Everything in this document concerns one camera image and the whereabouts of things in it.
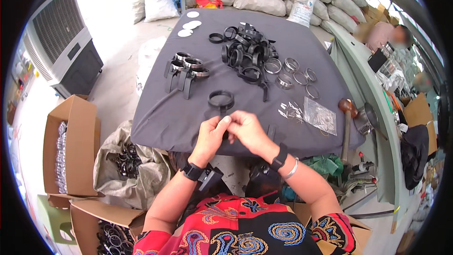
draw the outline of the air cooler vent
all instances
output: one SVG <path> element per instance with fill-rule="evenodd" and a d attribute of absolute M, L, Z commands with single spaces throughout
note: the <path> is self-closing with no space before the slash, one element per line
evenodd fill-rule
<path fill-rule="evenodd" d="M 41 75 L 46 79 L 46 81 L 52 80 L 52 77 L 50 74 L 47 72 L 46 67 L 41 63 L 41 60 L 39 59 L 38 55 L 34 51 L 33 46 L 31 45 L 30 38 L 28 37 L 27 34 L 24 36 L 24 43 L 25 43 L 25 48 L 27 49 L 27 52 L 30 55 L 31 61 L 33 62 L 34 66 L 38 69 L 38 71 L 41 73 Z"/>
<path fill-rule="evenodd" d="M 33 25 L 52 63 L 85 26 L 75 0 L 52 0 L 33 19 Z"/>

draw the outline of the green chair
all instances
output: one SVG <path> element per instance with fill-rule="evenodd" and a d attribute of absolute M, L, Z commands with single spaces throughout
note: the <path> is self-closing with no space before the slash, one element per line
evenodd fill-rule
<path fill-rule="evenodd" d="M 71 234 L 71 212 L 69 209 L 63 210 L 51 207 L 46 195 L 38 195 L 38 216 L 44 224 L 50 238 L 55 243 L 76 245 L 76 239 Z M 64 231 L 72 240 L 64 239 L 60 230 Z"/>

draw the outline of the gray tablecloth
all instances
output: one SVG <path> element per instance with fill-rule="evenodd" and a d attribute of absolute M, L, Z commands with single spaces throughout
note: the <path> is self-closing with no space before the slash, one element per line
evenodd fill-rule
<path fill-rule="evenodd" d="M 218 89 L 234 94 L 235 105 L 228 111 L 242 110 L 255 113 L 263 128 L 269 125 L 276 128 L 274 141 L 285 143 L 291 154 L 308 157 L 325 153 L 339 153 L 342 147 L 344 114 L 338 109 L 338 101 L 351 98 L 337 66 L 324 47 L 305 26 L 282 18 L 257 14 L 248 11 L 197 9 L 200 13 L 195 19 L 183 15 L 167 39 L 156 59 L 154 67 L 146 81 L 143 93 L 137 105 L 132 125 L 131 141 L 153 148 L 191 152 L 197 142 L 201 122 L 218 115 L 207 103 L 208 95 Z M 178 37 L 178 31 L 192 20 L 199 20 L 202 25 L 189 37 Z M 237 77 L 236 72 L 228 68 L 221 59 L 222 44 L 213 44 L 208 40 L 211 33 L 223 33 L 227 26 L 239 26 L 247 22 L 255 26 L 266 38 L 275 40 L 275 48 L 280 61 L 287 57 L 296 59 L 302 70 L 311 68 L 316 72 L 315 82 L 321 97 L 316 101 L 337 114 L 337 136 L 323 136 L 320 130 L 308 123 L 296 123 L 278 112 L 281 103 L 296 102 L 301 108 L 306 95 L 301 85 L 290 90 L 283 90 L 269 83 L 269 99 L 263 102 L 263 90 L 250 85 Z M 187 52 L 204 61 L 210 70 L 207 80 L 192 83 L 190 99 L 183 98 L 183 92 L 165 93 L 164 69 L 168 59 L 177 52 Z M 275 76 L 266 73 L 269 81 Z M 173 80 L 172 89 L 176 88 L 177 79 Z M 365 139 L 351 123 L 350 148 L 355 149 Z M 230 156 L 252 156 L 239 142 L 233 145 L 224 141 L 217 154 Z"/>

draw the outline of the hand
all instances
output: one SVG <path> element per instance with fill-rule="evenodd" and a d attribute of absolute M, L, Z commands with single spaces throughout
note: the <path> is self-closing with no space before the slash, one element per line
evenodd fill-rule
<path fill-rule="evenodd" d="M 197 144 L 189 157 L 188 162 L 200 168 L 205 168 L 216 154 L 222 137 L 231 123 L 228 115 L 220 120 L 220 116 L 213 117 L 201 123 Z"/>
<path fill-rule="evenodd" d="M 230 116 L 232 119 L 228 127 L 230 144 L 233 144 L 236 139 L 239 139 L 252 154 L 264 159 L 269 157 L 272 159 L 277 156 L 279 152 L 278 146 L 266 135 L 256 115 L 237 110 Z M 273 151 L 277 150 L 277 154 L 270 156 L 272 152 L 269 149 L 273 149 Z"/>

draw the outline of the silver bracelet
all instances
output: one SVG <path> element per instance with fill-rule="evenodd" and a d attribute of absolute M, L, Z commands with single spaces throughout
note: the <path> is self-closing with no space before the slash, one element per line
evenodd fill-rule
<path fill-rule="evenodd" d="M 299 163 L 299 158 L 296 158 L 296 164 L 294 165 L 293 169 L 285 176 L 285 179 L 289 179 L 297 170 L 297 165 Z"/>

